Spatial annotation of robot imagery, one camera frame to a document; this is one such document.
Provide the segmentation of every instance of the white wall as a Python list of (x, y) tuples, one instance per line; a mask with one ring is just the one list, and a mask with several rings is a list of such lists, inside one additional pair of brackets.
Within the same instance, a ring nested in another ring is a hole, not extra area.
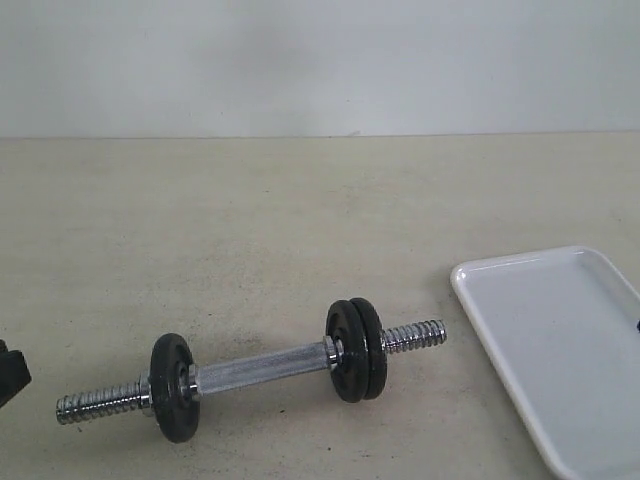
[(640, 2), (0, 0), (0, 136), (640, 128)]

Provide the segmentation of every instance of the black object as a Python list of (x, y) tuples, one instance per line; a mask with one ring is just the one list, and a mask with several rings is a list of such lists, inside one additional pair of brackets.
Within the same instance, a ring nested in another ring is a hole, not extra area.
[(191, 398), (189, 366), (191, 350), (175, 333), (161, 336), (153, 346), (149, 384), (160, 430), (173, 443), (189, 440), (198, 429), (200, 402)]
[(325, 331), (344, 347), (342, 362), (331, 372), (333, 387), (345, 402), (359, 402), (369, 387), (369, 353), (364, 325), (355, 305), (347, 300), (331, 305)]
[(387, 383), (387, 353), (382, 348), (382, 323), (376, 309), (368, 300), (352, 298), (351, 303), (360, 314), (367, 340), (369, 385), (363, 398), (373, 400), (382, 393)]
[(22, 352), (9, 351), (0, 340), (0, 408), (31, 383), (31, 374)]

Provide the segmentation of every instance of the white plastic tray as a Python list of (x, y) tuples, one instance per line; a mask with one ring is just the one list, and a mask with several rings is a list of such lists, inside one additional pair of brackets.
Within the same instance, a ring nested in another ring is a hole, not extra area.
[(640, 479), (640, 296), (601, 253), (464, 263), (451, 282), (560, 478)]

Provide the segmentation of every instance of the threaded bar end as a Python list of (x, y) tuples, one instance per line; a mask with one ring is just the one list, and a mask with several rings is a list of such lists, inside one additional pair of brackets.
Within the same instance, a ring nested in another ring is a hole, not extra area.
[(441, 320), (427, 320), (389, 328), (383, 336), (385, 349), (392, 354), (442, 345), (447, 340), (447, 331)]
[(139, 408), (140, 382), (131, 382), (92, 392), (67, 395), (56, 404), (56, 418), (61, 425), (68, 425)]

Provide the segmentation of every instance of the table surface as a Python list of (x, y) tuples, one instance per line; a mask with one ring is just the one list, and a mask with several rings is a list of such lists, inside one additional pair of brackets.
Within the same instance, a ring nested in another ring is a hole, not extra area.
[[(640, 286), (640, 134), (0, 141), (0, 337), (33, 382), (6, 478), (548, 479), (462, 311), (460, 262), (583, 244)], [(139, 412), (60, 426), (163, 333), (207, 364), (318, 341), (329, 305), (442, 318), (376, 400), (318, 372), (205, 398), (174, 445)]]

